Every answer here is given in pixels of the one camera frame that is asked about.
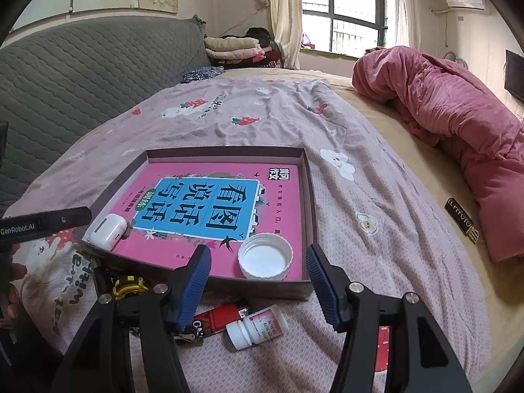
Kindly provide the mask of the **person's left hand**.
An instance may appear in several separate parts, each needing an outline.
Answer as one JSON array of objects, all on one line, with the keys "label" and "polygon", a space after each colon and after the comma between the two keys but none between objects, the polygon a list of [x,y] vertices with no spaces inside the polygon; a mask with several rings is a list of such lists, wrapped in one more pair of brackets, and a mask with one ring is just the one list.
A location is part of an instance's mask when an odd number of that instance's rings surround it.
[{"label": "person's left hand", "polygon": [[20,293],[13,282],[24,279],[28,269],[12,260],[17,249],[1,248],[1,328],[9,328],[20,313]]}]

